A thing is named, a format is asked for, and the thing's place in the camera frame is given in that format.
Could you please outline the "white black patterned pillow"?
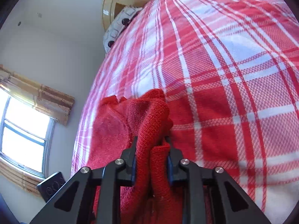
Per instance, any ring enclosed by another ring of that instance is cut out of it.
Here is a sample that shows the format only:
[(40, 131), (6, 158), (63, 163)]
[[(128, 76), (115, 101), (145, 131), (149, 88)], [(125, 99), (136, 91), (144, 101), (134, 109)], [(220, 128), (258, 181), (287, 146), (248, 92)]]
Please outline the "white black patterned pillow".
[(120, 34), (129, 26), (133, 19), (143, 8), (126, 6), (112, 21), (103, 37), (103, 46), (107, 54)]

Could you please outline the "red white plaid bedspread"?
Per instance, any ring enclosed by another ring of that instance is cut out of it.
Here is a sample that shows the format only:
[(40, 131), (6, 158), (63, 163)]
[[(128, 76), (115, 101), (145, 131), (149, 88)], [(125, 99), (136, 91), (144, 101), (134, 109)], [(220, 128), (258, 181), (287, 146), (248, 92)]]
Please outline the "red white plaid bedspread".
[(96, 75), (72, 173), (87, 166), (99, 101), (153, 89), (188, 98), (194, 122), (177, 129), (195, 131), (189, 160), (223, 167), (271, 223), (288, 218), (298, 202), (298, 21), (284, 0), (149, 1)]

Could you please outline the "beige side window curtain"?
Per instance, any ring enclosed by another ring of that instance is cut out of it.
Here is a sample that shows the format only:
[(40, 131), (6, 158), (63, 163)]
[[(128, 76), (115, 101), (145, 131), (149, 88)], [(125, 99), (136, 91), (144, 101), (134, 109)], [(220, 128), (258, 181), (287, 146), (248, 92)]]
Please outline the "beige side window curtain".
[[(36, 83), (3, 66), (1, 67), (1, 85), (8, 89), (13, 97), (52, 118), (55, 124), (67, 125), (71, 109), (75, 103), (74, 97)], [(36, 186), (45, 179), (14, 167), (2, 157), (1, 175), (35, 196), (39, 196)]]

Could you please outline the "side window with frame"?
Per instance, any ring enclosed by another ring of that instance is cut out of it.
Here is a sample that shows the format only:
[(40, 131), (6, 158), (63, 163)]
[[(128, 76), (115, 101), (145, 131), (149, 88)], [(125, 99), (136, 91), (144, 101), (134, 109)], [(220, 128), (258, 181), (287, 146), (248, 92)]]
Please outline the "side window with frame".
[(55, 122), (11, 95), (1, 85), (1, 157), (40, 178), (48, 175)]

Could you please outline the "red knit sweater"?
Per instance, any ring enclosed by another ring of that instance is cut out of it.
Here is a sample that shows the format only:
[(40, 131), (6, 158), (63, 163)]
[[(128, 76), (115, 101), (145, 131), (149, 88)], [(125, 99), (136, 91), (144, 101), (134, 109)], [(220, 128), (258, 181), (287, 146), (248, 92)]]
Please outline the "red knit sweater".
[(93, 123), (87, 166), (100, 168), (136, 144), (136, 182), (121, 190), (122, 223), (181, 223), (182, 188), (169, 186), (166, 161), (170, 144), (195, 159), (195, 131), (178, 130), (194, 122), (187, 97), (167, 102), (160, 89), (139, 98), (110, 96), (99, 101)]

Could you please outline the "black wall switch plate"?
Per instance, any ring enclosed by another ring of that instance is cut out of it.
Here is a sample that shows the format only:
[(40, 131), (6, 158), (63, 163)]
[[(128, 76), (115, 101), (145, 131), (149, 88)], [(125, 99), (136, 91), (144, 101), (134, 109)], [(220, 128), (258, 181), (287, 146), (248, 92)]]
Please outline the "black wall switch plate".
[(47, 203), (65, 183), (65, 179), (59, 171), (40, 182), (36, 188), (43, 200)]

